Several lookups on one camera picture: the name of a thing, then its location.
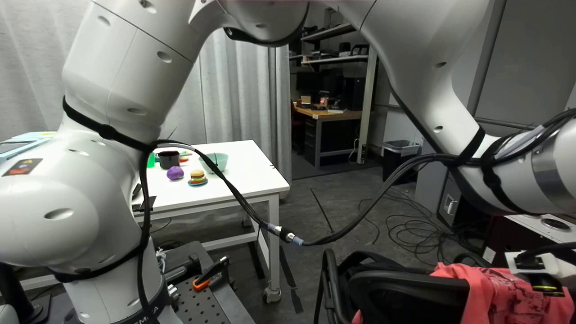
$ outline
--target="sticker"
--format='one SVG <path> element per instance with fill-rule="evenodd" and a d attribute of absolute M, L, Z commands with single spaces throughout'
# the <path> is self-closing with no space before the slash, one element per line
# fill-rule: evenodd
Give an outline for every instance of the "sticker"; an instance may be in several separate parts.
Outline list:
<path fill-rule="evenodd" d="M 494 250 L 492 250 L 491 248 L 486 247 L 486 249 L 484 250 L 484 255 L 482 255 L 482 258 L 484 260 L 492 263 L 495 256 L 496 256 L 496 252 Z"/>
<path fill-rule="evenodd" d="M 42 159 L 20 160 L 2 176 L 29 174 L 40 163 L 40 161 L 42 161 Z"/>

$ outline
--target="toy burger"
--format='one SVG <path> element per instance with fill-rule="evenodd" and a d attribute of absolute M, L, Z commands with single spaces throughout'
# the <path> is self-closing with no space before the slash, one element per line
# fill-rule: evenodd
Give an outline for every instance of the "toy burger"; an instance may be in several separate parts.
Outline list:
<path fill-rule="evenodd" d="M 204 176 L 204 171 L 202 170 L 194 170 L 190 172 L 190 180 L 188 184 L 192 187 L 199 187 L 203 186 L 208 182 L 208 179 Z"/>

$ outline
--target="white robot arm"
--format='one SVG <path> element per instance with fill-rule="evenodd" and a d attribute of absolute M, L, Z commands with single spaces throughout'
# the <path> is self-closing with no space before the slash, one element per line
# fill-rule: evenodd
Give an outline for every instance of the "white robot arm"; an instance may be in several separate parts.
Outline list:
<path fill-rule="evenodd" d="M 451 82 L 488 0 L 321 2 L 341 12 L 377 51 L 398 102 L 438 153 L 477 159 L 499 140 L 477 135 L 479 126 Z M 307 10 L 304 1 L 93 0 L 64 65 L 67 115 L 57 135 L 0 168 L 0 260 L 71 276 L 98 274 L 65 283 L 84 323 L 146 321 L 150 314 L 179 323 L 169 306 L 141 310 L 138 283 L 150 304 L 165 286 L 130 208 L 143 153 L 112 140 L 110 132 L 144 145 L 155 141 L 214 30 L 280 46 L 300 32 Z M 77 115 L 109 125 L 109 133 L 78 123 Z M 463 193 L 491 214 L 576 212 L 576 153 L 570 149 L 576 127 L 573 120 L 562 126 L 534 150 L 537 155 L 493 168 L 509 201 L 497 198 L 479 162 L 470 159 L 452 168 Z M 467 149 L 471 142 L 478 145 Z M 139 246 L 145 247 L 141 260 L 132 255 L 102 270 Z"/>

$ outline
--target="black cup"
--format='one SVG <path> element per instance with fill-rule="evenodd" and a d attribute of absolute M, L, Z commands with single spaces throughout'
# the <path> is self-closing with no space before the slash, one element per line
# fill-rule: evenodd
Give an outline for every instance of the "black cup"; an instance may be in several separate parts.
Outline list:
<path fill-rule="evenodd" d="M 175 150 L 167 150 L 165 152 L 158 153 L 158 158 L 160 159 L 160 167 L 164 170 L 168 170 L 174 166 L 180 166 L 180 153 Z"/>

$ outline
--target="teal bowl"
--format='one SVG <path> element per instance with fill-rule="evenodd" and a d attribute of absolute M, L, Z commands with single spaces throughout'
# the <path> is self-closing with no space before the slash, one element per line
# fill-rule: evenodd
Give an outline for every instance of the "teal bowl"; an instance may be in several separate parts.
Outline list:
<path fill-rule="evenodd" d="M 228 163 L 228 154 L 224 154 L 224 153 L 210 153 L 210 154 L 206 154 L 207 157 L 210 158 L 210 160 L 212 160 L 212 162 L 214 162 L 214 164 L 216 164 L 218 166 L 218 169 L 221 172 L 224 172 L 224 170 L 226 170 L 226 164 Z M 213 174 L 212 170 L 210 169 L 210 167 L 206 164 L 206 162 L 204 162 L 204 160 L 202 160 L 201 157 L 198 158 L 198 161 L 200 161 L 200 164 L 202 165 L 202 168 L 204 168 L 204 170 L 210 174 Z"/>

